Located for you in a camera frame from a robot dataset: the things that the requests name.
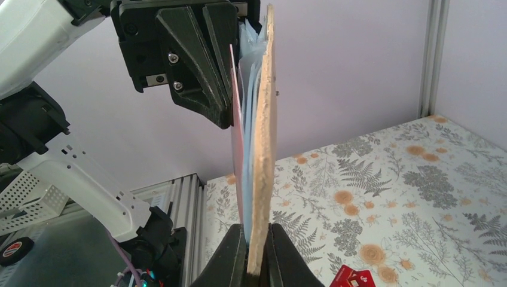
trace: white wall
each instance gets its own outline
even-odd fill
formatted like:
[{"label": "white wall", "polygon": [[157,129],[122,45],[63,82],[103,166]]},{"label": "white wall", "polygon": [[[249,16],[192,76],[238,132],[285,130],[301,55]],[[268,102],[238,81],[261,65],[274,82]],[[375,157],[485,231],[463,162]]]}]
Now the white wall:
[{"label": "white wall", "polygon": [[451,1],[435,105],[507,149],[507,2]]},{"label": "white wall", "polygon": [[[280,158],[416,118],[428,1],[271,2]],[[166,86],[134,91],[110,20],[36,80],[124,188],[232,171],[229,130],[174,105]]]}]

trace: bolt head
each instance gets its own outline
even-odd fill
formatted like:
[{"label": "bolt head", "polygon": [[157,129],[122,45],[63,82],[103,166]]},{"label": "bolt head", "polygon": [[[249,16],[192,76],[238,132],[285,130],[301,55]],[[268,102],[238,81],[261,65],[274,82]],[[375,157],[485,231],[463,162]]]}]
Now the bolt head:
[{"label": "bolt head", "polygon": [[129,35],[136,35],[138,33],[138,27],[132,23],[128,23],[124,27],[125,33]]},{"label": "bolt head", "polygon": [[169,53],[168,58],[169,58],[169,63],[171,63],[171,64],[175,64],[179,61],[179,56],[176,54],[173,54],[173,53]]},{"label": "bolt head", "polygon": [[174,82],[173,87],[175,88],[176,91],[180,91],[181,89],[183,89],[183,84],[180,82]]}]

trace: floral pattern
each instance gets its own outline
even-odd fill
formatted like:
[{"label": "floral pattern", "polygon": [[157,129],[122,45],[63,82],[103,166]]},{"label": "floral pattern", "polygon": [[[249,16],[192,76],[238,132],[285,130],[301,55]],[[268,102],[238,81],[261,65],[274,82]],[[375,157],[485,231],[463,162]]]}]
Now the floral pattern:
[{"label": "floral pattern", "polygon": [[[507,286],[507,152],[431,116],[279,160],[271,222],[329,286]],[[239,222],[233,175],[207,184],[206,259]]]}]

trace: cable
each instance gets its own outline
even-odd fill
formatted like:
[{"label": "cable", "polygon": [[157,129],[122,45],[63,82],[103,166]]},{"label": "cable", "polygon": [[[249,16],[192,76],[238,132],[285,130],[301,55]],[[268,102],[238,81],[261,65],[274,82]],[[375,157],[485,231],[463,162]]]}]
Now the cable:
[{"label": "cable", "polygon": [[118,278],[116,278],[116,281],[114,282],[113,286],[114,287],[117,287],[118,284],[120,284],[122,278],[125,276],[125,274],[127,274],[127,272],[129,272],[130,269],[128,267],[126,267],[121,273],[118,273]]},{"label": "cable", "polygon": [[118,242],[116,242],[116,240],[114,238],[112,238],[110,232],[107,231],[107,233],[108,233],[108,237],[109,237],[112,245],[114,246],[114,249],[116,249],[118,254],[120,254],[121,259],[123,259],[123,261],[125,261],[125,264],[127,264],[127,268],[130,270],[130,272],[134,276],[134,279],[136,279],[137,286],[143,287],[143,285],[141,284],[141,278],[139,277],[139,273],[134,268],[134,265],[132,265],[132,262],[130,262],[130,260],[127,258],[127,255],[125,255],[125,253],[123,252],[121,247],[118,245]]}]

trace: light blue paper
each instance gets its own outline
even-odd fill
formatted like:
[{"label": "light blue paper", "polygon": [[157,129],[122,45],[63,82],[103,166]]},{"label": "light blue paper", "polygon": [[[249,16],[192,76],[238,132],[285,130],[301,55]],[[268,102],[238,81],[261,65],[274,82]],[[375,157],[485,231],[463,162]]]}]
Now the light blue paper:
[{"label": "light blue paper", "polygon": [[253,200],[253,170],[254,170],[254,131],[257,112],[258,90],[261,78],[262,57],[266,51],[266,23],[261,33],[257,34],[250,23],[241,23],[240,31],[240,60],[239,83],[242,90],[243,115],[243,229],[246,243],[249,244],[252,234],[252,200]]}]

